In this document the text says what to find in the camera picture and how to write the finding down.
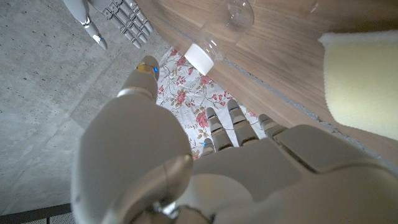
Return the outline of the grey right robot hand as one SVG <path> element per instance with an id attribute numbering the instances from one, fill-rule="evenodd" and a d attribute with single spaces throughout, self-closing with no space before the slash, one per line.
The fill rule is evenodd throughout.
<path id="1" fill-rule="evenodd" d="M 147 42 L 147 36 L 154 30 L 135 0 L 64 0 L 63 2 L 89 36 L 105 50 L 108 45 L 90 17 L 89 6 L 100 12 L 138 49 L 142 43 Z"/>

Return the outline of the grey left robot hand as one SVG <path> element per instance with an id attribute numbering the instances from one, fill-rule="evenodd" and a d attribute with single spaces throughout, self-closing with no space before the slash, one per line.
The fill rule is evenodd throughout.
<path id="1" fill-rule="evenodd" d="M 177 118 L 156 104 L 159 64 L 146 56 L 91 121 L 71 180 L 77 223 L 396 223 L 397 172 L 308 125 L 260 115 L 259 139 L 228 102 L 238 145 L 212 109 L 194 159 Z"/>

